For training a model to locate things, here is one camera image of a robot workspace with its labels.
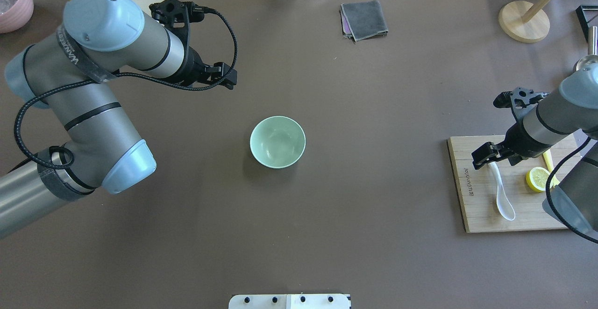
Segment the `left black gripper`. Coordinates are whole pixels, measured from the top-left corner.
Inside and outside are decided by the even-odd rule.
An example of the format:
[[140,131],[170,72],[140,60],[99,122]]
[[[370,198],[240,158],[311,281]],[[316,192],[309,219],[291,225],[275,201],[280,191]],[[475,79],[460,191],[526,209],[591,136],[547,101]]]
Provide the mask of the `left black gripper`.
[[217,86],[223,86],[226,89],[233,90],[237,70],[231,68],[224,62],[217,62],[214,65],[206,65],[201,60],[200,55],[192,47],[187,47],[181,67],[175,73],[175,83],[181,86],[191,86],[199,82],[203,86],[202,90],[213,89]]

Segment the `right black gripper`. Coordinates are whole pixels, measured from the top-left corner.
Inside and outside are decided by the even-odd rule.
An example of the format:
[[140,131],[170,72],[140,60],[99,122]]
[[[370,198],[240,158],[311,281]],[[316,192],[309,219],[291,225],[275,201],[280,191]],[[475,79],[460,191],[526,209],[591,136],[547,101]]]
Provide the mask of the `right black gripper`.
[[[506,157],[502,154],[503,148],[507,151]],[[471,155],[476,170],[489,163],[506,159],[510,165],[517,165],[523,160],[537,157],[538,143],[525,131],[522,123],[517,123],[507,130],[502,144],[484,143]]]

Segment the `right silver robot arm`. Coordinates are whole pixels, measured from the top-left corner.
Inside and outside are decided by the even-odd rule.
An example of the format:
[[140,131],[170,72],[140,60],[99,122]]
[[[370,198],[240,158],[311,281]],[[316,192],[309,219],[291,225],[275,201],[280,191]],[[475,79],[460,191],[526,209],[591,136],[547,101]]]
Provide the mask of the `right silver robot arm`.
[[[590,141],[597,139],[597,64],[578,66],[551,93],[518,87],[496,96],[493,105],[509,108],[515,124],[507,130],[504,141],[484,143],[472,152],[474,168],[505,159],[510,165],[516,165],[540,156],[581,131],[587,139],[572,152],[577,155]],[[593,243],[597,242],[597,155],[594,145],[557,186],[547,191],[542,203],[545,212]]]

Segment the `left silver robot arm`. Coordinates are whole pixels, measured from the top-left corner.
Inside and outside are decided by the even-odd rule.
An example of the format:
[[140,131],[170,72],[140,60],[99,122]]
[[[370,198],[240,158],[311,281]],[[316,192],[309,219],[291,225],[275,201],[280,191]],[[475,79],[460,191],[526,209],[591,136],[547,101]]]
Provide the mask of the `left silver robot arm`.
[[[189,45],[189,25],[216,9],[163,0],[151,14],[132,0],[69,0],[63,22],[6,66],[24,100],[14,139],[26,159],[1,178],[1,237],[102,187],[118,194],[157,167],[109,83],[135,77],[175,89],[233,89],[233,65],[205,64]],[[34,153],[23,141],[24,115],[51,109],[70,139]]]

